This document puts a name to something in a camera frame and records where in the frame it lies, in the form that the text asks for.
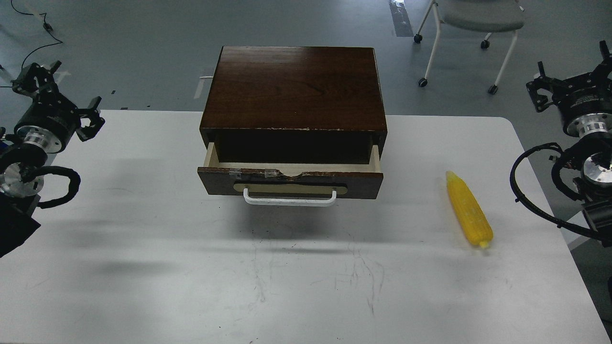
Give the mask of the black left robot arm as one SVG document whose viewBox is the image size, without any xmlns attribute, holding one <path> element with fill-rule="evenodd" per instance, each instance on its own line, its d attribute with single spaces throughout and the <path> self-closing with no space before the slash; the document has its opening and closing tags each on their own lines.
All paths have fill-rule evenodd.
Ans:
<svg viewBox="0 0 612 344">
<path fill-rule="evenodd" d="M 12 133 L 1 128 L 0 156 L 0 254 L 12 252 L 40 227 L 32 215 L 36 208 L 48 209 L 71 201 L 78 193 L 81 177 L 73 169 L 47 165 L 48 157 L 63 152 L 74 135 L 93 139 L 105 124 L 95 97 L 88 107 L 77 107 L 60 91 L 54 74 L 37 63 L 22 68 L 11 82 L 13 92 L 30 97 L 32 103 Z M 68 179 L 67 193 L 41 201 L 39 193 L 46 175 Z"/>
</svg>

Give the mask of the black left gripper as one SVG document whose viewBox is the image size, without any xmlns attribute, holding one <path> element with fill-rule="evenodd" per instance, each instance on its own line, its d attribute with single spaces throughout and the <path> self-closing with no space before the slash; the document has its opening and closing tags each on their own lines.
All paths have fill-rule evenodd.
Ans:
<svg viewBox="0 0 612 344">
<path fill-rule="evenodd" d="M 60 91 L 54 73 L 61 66 L 55 61 L 50 68 L 32 63 L 22 68 L 19 76 L 11 81 L 16 94 L 33 98 L 32 104 L 14 127 L 14 133 L 24 137 L 24 127 L 36 126 L 50 131 L 59 141 L 68 142 L 74 133 L 85 142 L 96 137 L 105 124 L 98 109 L 102 98 L 94 97 L 88 107 L 79 107 Z M 81 120 L 89 120 L 81 126 Z"/>
</svg>

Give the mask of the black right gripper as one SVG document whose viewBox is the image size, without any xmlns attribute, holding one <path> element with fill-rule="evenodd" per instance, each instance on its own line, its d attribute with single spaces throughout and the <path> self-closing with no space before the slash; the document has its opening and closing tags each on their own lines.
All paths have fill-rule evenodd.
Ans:
<svg viewBox="0 0 612 344">
<path fill-rule="evenodd" d="M 586 130 L 581 127 L 588 122 L 599 122 L 606 131 L 611 130 L 611 79 L 612 55 L 606 41 L 599 41 L 602 61 L 589 73 L 560 80 L 545 74 L 544 63 L 538 61 L 538 75 L 526 84 L 527 93 L 534 109 L 542 113 L 555 105 L 565 134 L 583 137 Z"/>
</svg>

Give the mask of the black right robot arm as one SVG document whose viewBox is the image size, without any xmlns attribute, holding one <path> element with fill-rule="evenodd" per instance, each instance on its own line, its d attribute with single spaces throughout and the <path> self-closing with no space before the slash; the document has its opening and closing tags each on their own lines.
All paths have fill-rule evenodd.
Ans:
<svg viewBox="0 0 612 344">
<path fill-rule="evenodd" d="M 558 143 L 545 143 L 523 152 L 511 168 L 509 182 L 515 201 L 535 215 L 558 228 L 611 246 L 612 235 L 612 56 L 605 41 L 600 41 L 602 61 L 593 71 L 559 80 L 546 76 L 544 65 L 538 63 L 538 76 L 526 84 L 537 112 L 556 106 L 566 135 L 578 139 L 567 150 Z M 583 217 L 588 226 L 570 224 L 545 213 L 532 203 L 520 189 L 516 170 L 534 152 L 553 150 L 551 180 L 567 198 L 581 201 Z"/>
</svg>

